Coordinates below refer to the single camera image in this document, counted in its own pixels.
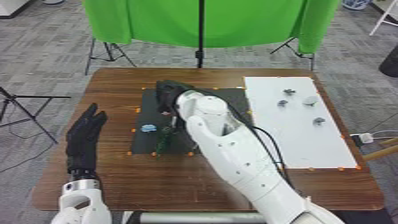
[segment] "white board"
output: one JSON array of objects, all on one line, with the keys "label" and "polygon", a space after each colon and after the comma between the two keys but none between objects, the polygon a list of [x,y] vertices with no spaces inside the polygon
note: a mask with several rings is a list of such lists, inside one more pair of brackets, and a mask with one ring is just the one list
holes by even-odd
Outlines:
[{"label": "white board", "polygon": [[[245,77],[247,99],[254,124],[274,136],[288,168],[355,168],[357,162],[350,153],[341,132],[316,93],[309,77]],[[297,93],[290,96],[284,90]],[[304,104],[307,97],[316,97],[314,106]],[[313,120],[323,118],[318,125]],[[275,156],[272,142],[263,137]]]}]

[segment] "gray carpet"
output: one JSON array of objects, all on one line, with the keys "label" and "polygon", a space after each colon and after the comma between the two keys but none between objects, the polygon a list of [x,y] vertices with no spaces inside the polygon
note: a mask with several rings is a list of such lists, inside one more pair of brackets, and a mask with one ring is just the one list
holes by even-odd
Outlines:
[{"label": "gray carpet", "polygon": [[[398,116],[375,125],[398,112],[398,79],[377,70],[396,45],[398,29],[382,25],[377,35],[368,36],[380,14],[371,8],[362,12],[339,9],[323,46],[316,54],[316,73],[338,108],[350,133],[398,129]],[[91,28],[80,0],[60,6],[44,6],[41,1],[12,20],[0,20],[0,82],[12,93],[69,95],[71,100],[55,100],[39,118],[48,130],[60,136],[80,101],[91,77],[83,77],[91,41]],[[307,68],[290,50],[274,55],[277,44],[208,50],[206,67]],[[135,41],[123,46],[140,67],[194,67],[194,49]],[[94,61],[94,70],[103,66],[128,66]],[[41,101],[28,100],[30,109]],[[11,120],[21,117],[7,111]],[[12,127],[25,137],[39,133],[32,124]],[[50,147],[39,135],[21,140],[9,130],[0,130],[0,170],[30,158]],[[362,148],[364,153],[378,149]],[[0,223],[50,223],[53,213],[32,208],[30,194],[50,151],[18,168],[0,174]],[[398,223],[398,154],[370,162],[373,176],[386,194],[386,207]]]}]

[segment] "robotic hand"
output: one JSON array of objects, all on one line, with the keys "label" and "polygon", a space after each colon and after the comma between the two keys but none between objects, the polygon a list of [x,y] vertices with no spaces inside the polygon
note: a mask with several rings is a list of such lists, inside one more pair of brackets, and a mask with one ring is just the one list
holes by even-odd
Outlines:
[{"label": "robotic hand", "polygon": [[96,114],[92,104],[68,131],[66,155],[69,183],[62,187],[59,214],[52,224],[110,224],[110,211],[101,199],[99,180],[96,175],[96,143],[107,114]]},{"label": "robotic hand", "polygon": [[190,85],[160,81],[158,110],[187,122],[210,165],[252,202],[267,224],[343,224],[334,214],[297,194],[277,172],[256,131],[235,118],[224,100],[206,94]]}]

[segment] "white robotic hand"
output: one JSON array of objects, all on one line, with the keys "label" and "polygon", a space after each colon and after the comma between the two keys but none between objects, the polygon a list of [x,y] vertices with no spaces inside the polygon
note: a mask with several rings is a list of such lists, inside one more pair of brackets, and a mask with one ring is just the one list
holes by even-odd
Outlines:
[{"label": "white robotic hand", "polygon": [[162,109],[187,121],[188,134],[217,174],[252,202],[267,224],[343,224],[291,189],[259,139],[224,100],[172,81],[158,83],[158,87],[167,92],[167,97],[158,96]]}]

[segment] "white cable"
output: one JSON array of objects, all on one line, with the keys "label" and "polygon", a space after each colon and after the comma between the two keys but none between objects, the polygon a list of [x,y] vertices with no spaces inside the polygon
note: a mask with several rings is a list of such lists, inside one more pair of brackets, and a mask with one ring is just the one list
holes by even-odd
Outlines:
[{"label": "white cable", "polygon": [[378,133],[386,133],[386,132],[398,132],[398,130],[382,130],[382,131],[377,131],[375,133],[371,133],[371,135],[375,135]]}]

